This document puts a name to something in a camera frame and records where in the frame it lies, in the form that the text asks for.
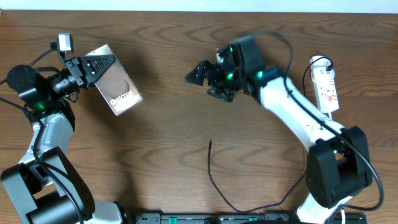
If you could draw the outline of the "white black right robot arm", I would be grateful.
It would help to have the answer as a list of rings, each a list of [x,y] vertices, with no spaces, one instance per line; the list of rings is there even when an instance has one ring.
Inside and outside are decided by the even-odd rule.
[[[331,119],[296,89],[286,71],[266,65],[253,36],[231,41],[217,51],[216,62],[201,61],[185,79],[207,84],[210,96],[227,102],[243,91],[297,136],[307,152],[303,179],[309,190],[296,212],[300,222],[329,223],[351,198],[379,183],[365,133]]]

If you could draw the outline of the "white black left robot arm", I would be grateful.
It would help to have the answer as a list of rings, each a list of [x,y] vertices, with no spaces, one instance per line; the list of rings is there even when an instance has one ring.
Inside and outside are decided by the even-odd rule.
[[[18,65],[9,71],[5,82],[24,101],[21,110],[34,130],[24,157],[1,174],[23,223],[134,223],[116,202],[95,200],[66,157],[75,130],[68,99],[93,87],[115,61],[113,55],[74,57],[63,61],[63,70]]]

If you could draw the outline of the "Galaxy S25 Ultra smartphone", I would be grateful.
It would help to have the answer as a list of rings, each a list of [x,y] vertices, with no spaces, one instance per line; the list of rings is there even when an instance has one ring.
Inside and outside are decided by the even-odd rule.
[[[143,100],[117,57],[95,85],[116,116],[121,115]]]

